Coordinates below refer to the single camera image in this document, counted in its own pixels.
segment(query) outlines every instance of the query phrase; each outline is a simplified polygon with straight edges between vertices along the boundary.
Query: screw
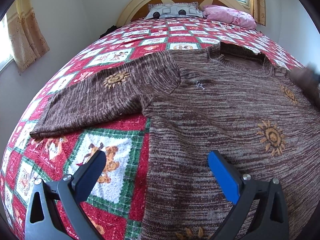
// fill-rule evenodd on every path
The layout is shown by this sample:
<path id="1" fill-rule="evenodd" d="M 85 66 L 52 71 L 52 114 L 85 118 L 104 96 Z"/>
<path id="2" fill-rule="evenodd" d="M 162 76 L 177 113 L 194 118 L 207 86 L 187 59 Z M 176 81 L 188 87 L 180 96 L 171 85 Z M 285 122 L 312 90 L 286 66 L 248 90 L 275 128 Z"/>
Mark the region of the screw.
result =
<path id="1" fill-rule="evenodd" d="M 242 178 L 243 178 L 244 180 L 250 180 L 250 179 L 251 179 L 251 175 L 250 175 L 250 174 L 243 174 L 243 175 L 242 175 Z"/>
<path id="2" fill-rule="evenodd" d="M 63 180 L 64 181 L 68 181 L 68 180 L 71 180 L 72 176 L 70 174 L 66 174 L 63 176 Z"/>
<path id="3" fill-rule="evenodd" d="M 279 179 L 276 179 L 276 178 L 273 178 L 272 182 L 273 182 L 273 184 L 279 184 L 280 183 Z"/>
<path id="4" fill-rule="evenodd" d="M 35 184 L 36 184 L 36 185 L 39 185 L 41 182 L 42 182 L 42 179 L 36 179 L 36 180 L 35 180 Z"/>

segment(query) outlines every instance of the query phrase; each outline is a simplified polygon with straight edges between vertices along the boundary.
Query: bed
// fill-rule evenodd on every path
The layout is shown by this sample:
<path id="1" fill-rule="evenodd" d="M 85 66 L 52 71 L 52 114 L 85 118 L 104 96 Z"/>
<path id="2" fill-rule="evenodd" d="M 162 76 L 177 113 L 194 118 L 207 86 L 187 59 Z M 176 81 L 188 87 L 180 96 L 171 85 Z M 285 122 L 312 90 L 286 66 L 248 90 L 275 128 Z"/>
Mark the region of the bed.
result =
<path id="1" fill-rule="evenodd" d="M 8 223 L 19 239 L 24 239 L 26 207 L 34 180 L 58 180 L 65 173 L 73 174 L 84 156 L 97 149 L 113 155 L 112 161 L 119 163 L 121 159 L 125 163 L 101 178 L 81 206 L 105 239 L 139 239 L 147 190 L 150 120 L 141 114 L 124 116 L 59 138 L 34 140 L 29 133 L 55 92 L 148 53 L 201 49 L 220 41 L 244 46 L 256 54 L 262 52 L 279 67 L 302 66 L 258 31 L 202 18 L 141 19 L 148 13 L 148 4 L 192 1 L 201 6 L 218 4 L 245 11 L 236 0 L 132 0 L 118 19 L 117 26 L 122 27 L 79 52 L 30 102 L 10 137 L 0 174 Z M 60 202 L 57 207 L 68 233 L 77 238 Z M 300 230 L 291 233 L 297 235 Z"/>

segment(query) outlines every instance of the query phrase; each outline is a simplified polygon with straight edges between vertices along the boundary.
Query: sun appliqué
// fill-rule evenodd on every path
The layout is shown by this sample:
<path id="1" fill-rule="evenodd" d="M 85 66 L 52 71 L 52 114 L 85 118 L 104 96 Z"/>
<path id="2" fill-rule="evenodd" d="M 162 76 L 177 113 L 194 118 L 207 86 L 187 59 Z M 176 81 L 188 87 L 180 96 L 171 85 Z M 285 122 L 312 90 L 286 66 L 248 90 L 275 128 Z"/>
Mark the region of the sun appliqué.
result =
<path id="1" fill-rule="evenodd" d="M 185 228 L 186 230 L 186 234 L 187 234 L 187 237 L 188 237 L 188 240 L 207 240 L 207 239 L 210 239 L 212 235 L 208 236 L 207 238 L 204 238 L 204 234 L 203 234 L 203 228 L 199 227 L 199 231 L 198 231 L 198 235 L 197 236 L 194 236 L 191 229 L 190 228 Z M 183 234 L 180 234 L 180 233 L 176 233 L 176 237 L 179 239 L 179 240 L 185 240 L 185 236 Z"/>
<path id="2" fill-rule="evenodd" d="M 291 90 L 287 89 L 283 85 L 280 85 L 281 91 L 295 104 L 298 104 L 298 100 L 295 98 L 294 94 L 291 92 Z"/>
<path id="3" fill-rule="evenodd" d="M 130 74 L 127 71 L 122 71 L 119 73 L 115 73 L 113 75 L 108 76 L 105 81 L 103 82 L 104 87 L 115 87 L 116 84 L 120 85 L 122 82 L 125 81 L 126 78 L 130 77 Z"/>
<path id="4" fill-rule="evenodd" d="M 266 152 L 272 149 L 272 156 L 280 156 L 285 149 L 284 134 L 281 129 L 277 127 L 277 124 L 272 125 L 270 121 L 258 124 L 261 131 L 257 132 L 257 135 L 262 135 L 261 143 L 267 142 Z"/>

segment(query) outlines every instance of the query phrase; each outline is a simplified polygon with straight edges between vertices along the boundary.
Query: brown knit sweater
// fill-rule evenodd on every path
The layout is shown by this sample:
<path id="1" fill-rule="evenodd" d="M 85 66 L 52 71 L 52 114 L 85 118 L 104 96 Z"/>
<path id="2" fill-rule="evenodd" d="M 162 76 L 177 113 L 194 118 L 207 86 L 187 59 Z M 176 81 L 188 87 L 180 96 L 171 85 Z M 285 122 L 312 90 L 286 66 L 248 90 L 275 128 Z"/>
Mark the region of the brown knit sweater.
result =
<path id="1" fill-rule="evenodd" d="M 151 118 L 141 239 L 175 239 L 185 227 L 214 233 L 232 205 L 208 168 L 213 149 L 241 173 L 279 178 L 290 239 L 300 233 L 320 199 L 320 114 L 284 68 L 224 43 L 149 54 L 58 92 L 30 135 L 58 136 L 138 112 Z"/>

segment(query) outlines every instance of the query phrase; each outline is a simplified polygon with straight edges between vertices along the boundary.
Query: yellow curtain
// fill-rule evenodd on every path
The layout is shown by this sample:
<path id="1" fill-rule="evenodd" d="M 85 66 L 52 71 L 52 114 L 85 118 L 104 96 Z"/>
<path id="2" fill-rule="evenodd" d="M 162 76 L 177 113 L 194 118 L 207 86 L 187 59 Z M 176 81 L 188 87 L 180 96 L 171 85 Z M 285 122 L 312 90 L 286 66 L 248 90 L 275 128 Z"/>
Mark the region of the yellow curtain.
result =
<path id="1" fill-rule="evenodd" d="M 7 11 L 12 57 L 21 71 L 50 50 L 36 20 L 30 0 L 15 0 Z"/>
<path id="2" fill-rule="evenodd" d="M 253 16 L 254 20 L 266 26 L 266 0 L 249 0 L 250 4 L 250 14 Z"/>

